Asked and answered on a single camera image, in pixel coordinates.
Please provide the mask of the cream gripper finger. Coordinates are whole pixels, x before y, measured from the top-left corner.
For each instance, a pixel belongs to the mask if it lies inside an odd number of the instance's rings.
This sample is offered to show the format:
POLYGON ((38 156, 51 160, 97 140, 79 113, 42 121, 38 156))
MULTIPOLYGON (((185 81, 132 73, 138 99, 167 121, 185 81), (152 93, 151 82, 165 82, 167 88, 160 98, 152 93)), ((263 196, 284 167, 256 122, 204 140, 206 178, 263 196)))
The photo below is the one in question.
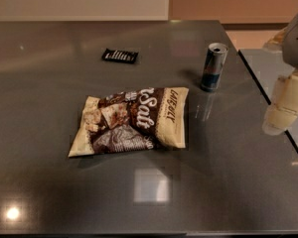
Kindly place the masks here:
POLYGON ((277 78, 262 129, 268 135, 279 135, 289 129, 297 118, 298 70, 294 70, 288 76, 280 75, 277 78))
POLYGON ((286 33, 286 29, 280 30, 272 38, 270 38, 267 42, 265 42, 262 48, 272 53, 281 52, 285 33, 286 33))

